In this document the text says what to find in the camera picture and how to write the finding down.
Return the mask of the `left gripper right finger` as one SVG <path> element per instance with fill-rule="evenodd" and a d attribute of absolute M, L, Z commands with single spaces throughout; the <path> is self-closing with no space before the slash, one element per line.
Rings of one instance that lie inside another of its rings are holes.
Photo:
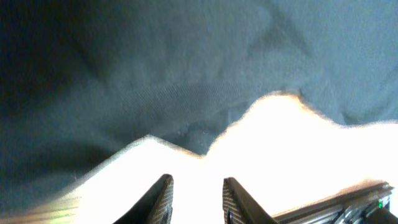
<path fill-rule="evenodd" d="M 277 224 L 233 177 L 223 181 L 225 224 Z"/>

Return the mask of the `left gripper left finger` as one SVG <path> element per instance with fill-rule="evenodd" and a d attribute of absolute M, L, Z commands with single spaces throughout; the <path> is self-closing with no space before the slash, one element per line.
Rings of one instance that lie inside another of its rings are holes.
<path fill-rule="evenodd" d="M 173 199 L 174 179 L 164 174 L 114 224 L 170 224 Z"/>

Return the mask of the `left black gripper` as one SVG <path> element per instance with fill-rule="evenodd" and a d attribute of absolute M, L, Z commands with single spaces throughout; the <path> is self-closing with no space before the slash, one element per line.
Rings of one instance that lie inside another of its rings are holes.
<path fill-rule="evenodd" d="M 393 191 L 388 182 L 364 184 L 274 220 L 279 224 L 394 224 Z"/>

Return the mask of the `black t-shirt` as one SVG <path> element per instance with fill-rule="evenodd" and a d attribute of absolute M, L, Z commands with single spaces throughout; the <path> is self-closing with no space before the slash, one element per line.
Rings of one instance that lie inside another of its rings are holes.
<path fill-rule="evenodd" d="M 198 154 L 258 98 L 397 119 L 396 1 L 2 1 L 1 211 L 145 135 Z"/>

